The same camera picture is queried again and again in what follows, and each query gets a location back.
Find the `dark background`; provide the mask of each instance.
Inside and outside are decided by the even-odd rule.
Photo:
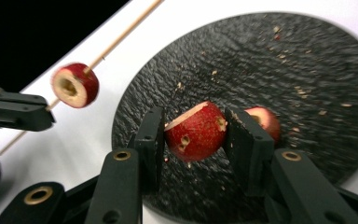
[[[20,91],[128,1],[0,1],[0,86]]]

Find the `cored apple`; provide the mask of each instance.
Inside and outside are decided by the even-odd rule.
[[[221,110],[205,101],[170,122],[164,130],[165,141],[180,160],[201,161],[223,145],[226,126]]]
[[[98,95],[99,81],[83,63],[70,63],[58,69],[51,78],[55,95],[67,105],[81,108],[91,104]]]
[[[276,115],[263,106],[255,106],[245,111],[274,139],[277,144],[281,137],[281,124]]]

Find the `wooden skewer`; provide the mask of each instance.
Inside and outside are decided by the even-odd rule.
[[[150,5],[121,35],[118,36],[101,54],[98,56],[85,70],[84,73],[87,74],[92,69],[94,69],[111,51],[114,49],[135,27],[141,23],[141,21],[146,18],[160,3],[162,0],[156,0]],[[51,111],[58,103],[60,99],[56,98],[50,105],[46,107],[47,111]],[[17,141],[19,141],[27,132],[21,131],[13,140],[11,140],[1,151],[0,156],[2,156],[11,146],[13,146]]]

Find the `round black plate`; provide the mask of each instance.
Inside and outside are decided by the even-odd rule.
[[[184,35],[124,92],[112,145],[126,146],[153,106],[172,120],[205,100],[221,109],[268,107],[282,124],[281,147],[306,152],[333,184],[358,168],[358,40],[331,23],[250,14]],[[267,220],[262,199],[243,195],[222,149],[190,168],[168,149],[164,156],[160,192],[144,197],[150,208],[182,222]]]

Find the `white table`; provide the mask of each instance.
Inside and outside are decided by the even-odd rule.
[[[49,79],[67,63],[91,63],[129,26],[152,0],[133,0],[79,43],[22,92],[56,97]],[[138,71],[178,37],[228,17],[254,12],[293,12],[334,23],[358,38],[358,0],[353,1],[164,1],[94,72],[101,88],[97,100],[84,109],[63,103],[53,109],[57,123],[39,133],[27,133],[0,156],[0,214],[23,189],[42,181],[62,183],[65,189],[100,173],[111,151],[111,128],[119,100]],[[0,129],[0,150],[18,133]],[[343,185],[358,194],[358,172]],[[174,223],[144,207],[144,223]]]

